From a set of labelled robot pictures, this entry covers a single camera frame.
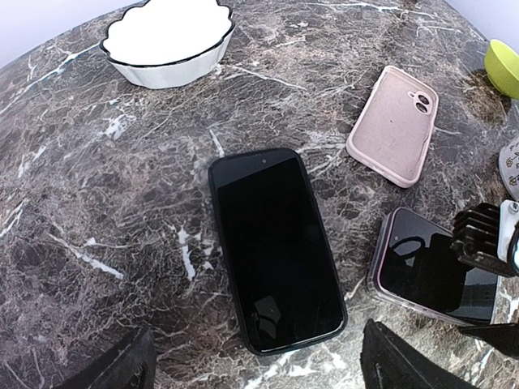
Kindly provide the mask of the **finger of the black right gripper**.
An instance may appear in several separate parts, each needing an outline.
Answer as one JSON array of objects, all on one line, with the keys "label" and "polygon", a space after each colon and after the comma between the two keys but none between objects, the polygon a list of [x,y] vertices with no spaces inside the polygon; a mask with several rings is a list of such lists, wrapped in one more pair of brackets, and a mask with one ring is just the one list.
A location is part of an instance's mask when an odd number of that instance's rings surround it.
[{"label": "finger of the black right gripper", "polygon": [[507,357],[514,359],[519,357],[517,323],[459,327],[458,331],[464,336],[486,342]]}]

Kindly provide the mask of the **pink phone case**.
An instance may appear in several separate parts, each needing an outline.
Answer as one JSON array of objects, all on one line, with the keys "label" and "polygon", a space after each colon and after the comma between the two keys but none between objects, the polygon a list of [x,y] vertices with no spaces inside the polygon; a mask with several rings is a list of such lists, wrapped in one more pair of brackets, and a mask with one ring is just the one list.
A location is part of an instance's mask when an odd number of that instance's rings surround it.
[{"label": "pink phone case", "polygon": [[395,66],[386,66],[346,141],[355,160],[400,188],[420,178],[439,97]]}]

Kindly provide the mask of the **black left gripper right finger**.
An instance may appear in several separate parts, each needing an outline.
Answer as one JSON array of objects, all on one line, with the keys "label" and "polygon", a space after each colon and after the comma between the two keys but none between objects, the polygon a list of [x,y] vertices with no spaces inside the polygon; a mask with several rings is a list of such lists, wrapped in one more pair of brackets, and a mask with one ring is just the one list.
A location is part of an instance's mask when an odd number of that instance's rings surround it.
[{"label": "black left gripper right finger", "polygon": [[442,369],[381,322],[367,320],[360,355],[366,388],[472,388]]}]

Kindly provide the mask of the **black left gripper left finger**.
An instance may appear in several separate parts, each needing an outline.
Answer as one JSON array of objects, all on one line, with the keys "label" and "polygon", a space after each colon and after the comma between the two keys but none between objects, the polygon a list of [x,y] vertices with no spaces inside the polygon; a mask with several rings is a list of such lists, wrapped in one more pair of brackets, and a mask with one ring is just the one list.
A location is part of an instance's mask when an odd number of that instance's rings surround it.
[{"label": "black left gripper left finger", "polygon": [[154,388],[156,364],[153,334],[139,327],[58,388]]}]

